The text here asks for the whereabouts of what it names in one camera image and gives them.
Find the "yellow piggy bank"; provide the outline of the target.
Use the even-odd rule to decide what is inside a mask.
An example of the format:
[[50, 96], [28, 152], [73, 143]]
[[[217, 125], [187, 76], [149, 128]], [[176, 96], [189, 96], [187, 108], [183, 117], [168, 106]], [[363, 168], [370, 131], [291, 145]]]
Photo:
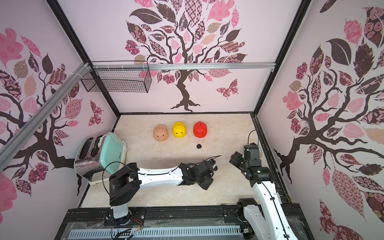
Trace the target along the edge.
[[177, 122], [172, 127], [172, 133], [175, 138], [183, 138], [187, 134], [187, 128], [184, 123]]

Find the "red piggy bank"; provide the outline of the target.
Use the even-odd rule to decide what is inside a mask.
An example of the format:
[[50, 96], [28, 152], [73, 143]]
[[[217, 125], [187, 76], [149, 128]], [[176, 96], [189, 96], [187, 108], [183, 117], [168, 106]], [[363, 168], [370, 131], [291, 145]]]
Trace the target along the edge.
[[205, 138], [208, 133], [207, 125], [204, 122], [197, 122], [194, 125], [193, 133], [197, 138]]

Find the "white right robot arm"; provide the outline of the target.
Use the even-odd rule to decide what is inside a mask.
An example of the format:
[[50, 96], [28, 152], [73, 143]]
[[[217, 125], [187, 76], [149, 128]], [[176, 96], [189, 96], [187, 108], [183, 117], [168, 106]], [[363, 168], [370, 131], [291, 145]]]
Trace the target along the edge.
[[259, 205], [243, 206], [242, 215], [251, 225], [258, 240], [296, 240], [268, 167], [263, 167], [258, 145], [244, 146], [244, 153], [235, 152], [230, 163], [241, 171], [255, 191]]

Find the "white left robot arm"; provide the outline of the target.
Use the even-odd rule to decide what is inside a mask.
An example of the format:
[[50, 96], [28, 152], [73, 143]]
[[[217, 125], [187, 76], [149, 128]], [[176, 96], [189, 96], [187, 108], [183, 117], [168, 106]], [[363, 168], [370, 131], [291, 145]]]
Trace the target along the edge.
[[203, 190], [207, 190], [213, 183], [213, 176], [217, 170], [213, 158], [199, 163], [181, 163], [174, 168], [155, 170], [138, 168], [136, 163], [125, 164], [109, 177], [113, 217], [117, 220], [130, 216], [128, 202], [140, 189], [197, 184]]

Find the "pink piggy bank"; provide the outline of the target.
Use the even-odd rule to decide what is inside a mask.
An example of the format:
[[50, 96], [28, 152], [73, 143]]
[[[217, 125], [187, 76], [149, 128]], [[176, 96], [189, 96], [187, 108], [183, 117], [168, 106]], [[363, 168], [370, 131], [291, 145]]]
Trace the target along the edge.
[[169, 132], [165, 125], [157, 125], [153, 130], [153, 135], [156, 141], [163, 142], [168, 139]]

